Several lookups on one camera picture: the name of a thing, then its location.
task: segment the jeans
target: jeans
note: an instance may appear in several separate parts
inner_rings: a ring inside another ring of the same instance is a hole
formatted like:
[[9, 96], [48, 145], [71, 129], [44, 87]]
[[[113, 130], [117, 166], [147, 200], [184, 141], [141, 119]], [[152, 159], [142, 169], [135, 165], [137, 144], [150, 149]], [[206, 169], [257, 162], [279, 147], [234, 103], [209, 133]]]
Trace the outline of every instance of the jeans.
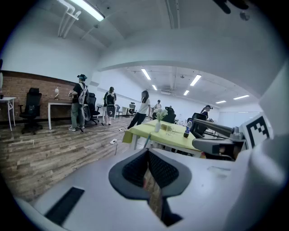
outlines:
[[83, 126], [84, 125], [84, 117], [82, 115], [82, 110], [81, 110], [82, 106], [79, 103], [73, 103], [71, 105], [71, 122], [72, 122], [72, 128], [76, 128], [77, 127], [77, 115], [79, 118], [79, 125]]
[[145, 120], [145, 117], [146, 117], [146, 114], [141, 114], [137, 112], [135, 117], [131, 121], [131, 124], [127, 127], [127, 129], [130, 129], [131, 127], [133, 127], [136, 124], [136, 122], [137, 122], [137, 125], [140, 125]]

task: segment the woman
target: woman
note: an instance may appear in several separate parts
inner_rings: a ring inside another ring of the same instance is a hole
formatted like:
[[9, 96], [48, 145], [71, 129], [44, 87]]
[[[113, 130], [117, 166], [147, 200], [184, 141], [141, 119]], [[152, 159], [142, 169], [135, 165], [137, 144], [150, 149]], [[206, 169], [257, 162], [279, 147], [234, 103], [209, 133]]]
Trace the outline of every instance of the woman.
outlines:
[[203, 114], [203, 115], [206, 115], [207, 118], [208, 118], [209, 117], [208, 112], [210, 111], [210, 109], [213, 109], [213, 108], [210, 105], [206, 105], [200, 113]]
[[137, 122], [137, 125], [140, 125], [144, 121], [146, 117], [146, 112], [148, 109], [149, 109], [149, 114], [150, 114], [149, 93], [148, 91], [143, 91], [141, 93], [140, 109], [136, 113], [135, 117], [133, 118], [133, 120], [131, 121], [131, 124], [127, 127], [127, 129], [130, 129], [131, 127], [133, 127], [136, 124], [136, 122]]
[[110, 116], [107, 116], [107, 105], [109, 105], [109, 104], [113, 104], [114, 105], [116, 100], [117, 100], [117, 95], [114, 93], [114, 88], [113, 87], [109, 88], [109, 91], [107, 93], [105, 93], [103, 99], [104, 99], [103, 109], [104, 109], [105, 123], [101, 123], [101, 124], [103, 126], [112, 125], [112, 118]]
[[[162, 105], [160, 104], [160, 102], [161, 102], [161, 101], [158, 100], [158, 103], [153, 107], [153, 111], [154, 111], [155, 109], [162, 108]], [[153, 112], [153, 115], [152, 115], [153, 120], [157, 119], [156, 116], [157, 116], [157, 113], [156, 113], [156, 112]]]

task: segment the shoe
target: shoe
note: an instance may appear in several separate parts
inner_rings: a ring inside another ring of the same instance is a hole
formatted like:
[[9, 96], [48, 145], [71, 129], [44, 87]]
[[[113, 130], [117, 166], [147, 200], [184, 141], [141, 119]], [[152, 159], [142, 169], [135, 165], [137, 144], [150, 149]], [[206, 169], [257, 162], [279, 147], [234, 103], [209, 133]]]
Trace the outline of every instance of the shoe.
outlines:
[[73, 132], [76, 131], [76, 129], [75, 129], [75, 128], [72, 128], [72, 127], [69, 127], [68, 130], [69, 130], [69, 131], [73, 131]]

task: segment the person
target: person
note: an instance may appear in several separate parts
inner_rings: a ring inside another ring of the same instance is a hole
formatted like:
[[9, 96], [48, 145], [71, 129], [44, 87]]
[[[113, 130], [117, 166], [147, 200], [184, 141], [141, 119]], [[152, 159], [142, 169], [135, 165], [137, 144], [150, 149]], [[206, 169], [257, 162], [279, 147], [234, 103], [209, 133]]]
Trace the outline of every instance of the person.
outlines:
[[210, 105], [206, 105], [200, 113], [203, 115], [206, 115], [208, 118], [209, 117], [208, 112], [210, 111], [210, 109], [213, 109], [213, 108]]
[[158, 100], [158, 103], [154, 106], [154, 109], [162, 108], [162, 105], [160, 104], [160, 100]]
[[157, 116], [157, 113], [154, 111], [155, 109], [159, 109], [159, 108], [162, 108], [162, 105], [160, 104], [160, 100], [158, 100], [158, 103], [153, 107], [153, 114], [152, 114], [152, 118], [153, 120], [157, 119], [156, 116]]
[[103, 99], [104, 99], [103, 109], [104, 109], [105, 123], [101, 123], [101, 124], [103, 126], [109, 126], [109, 125], [112, 125], [112, 118], [107, 115], [107, 105], [109, 105], [109, 104], [114, 105], [116, 100], [117, 100], [117, 95], [114, 93], [113, 87], [109, 88], [109, 91], [105, 93]]
[[[69, 96], [73, 96], [72, 105], [71, 105], [71, 122], [72, 126], [68, 128], [70, 131], [75, 132], [76, 127], [84, 129], [84, 117], [82, 114], [82, 106], [80, 105], [78, 98], [80, 97], [81, 92], [84, 90], [85, 80], [87, 77], [84, 74], [78, 75], [79, 83], [75, 85], [72, 91], [69, 91]], [[77, 126], [76, 119], [79, 119], [79, 126]]]
[[133, 127], [136, 122], [137, 125], [140, 125], [145, 117], [146, 117], [146, 112], [149, 109], [149, 114], [150, 114], [150, 101], [149, 101], [149, 93], [148, 91], [143, 91], [141, 93], [141, 105], [140, 105], [140, 109], [138, 110], [138, 112], [136, 113], [135, 117], [133, 118], [133, 120], [131, 121], [131, 124], [127, 127], [127, 129], [130, 129], [131, 127]]

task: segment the plastic bottle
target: plastic bottle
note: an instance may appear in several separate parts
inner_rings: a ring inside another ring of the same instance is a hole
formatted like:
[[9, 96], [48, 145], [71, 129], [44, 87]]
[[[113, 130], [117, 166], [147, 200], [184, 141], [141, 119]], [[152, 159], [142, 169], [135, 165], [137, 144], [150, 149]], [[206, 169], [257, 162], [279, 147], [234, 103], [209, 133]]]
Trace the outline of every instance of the plastic bottle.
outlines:
[[189, 137], [191, 126], [192, 126], [192, 120], [189, 120], [189, 122], [186, 125], [186, 130], [185, 130], [185, 133], [184, 133], [184, 137], [185, 138]]

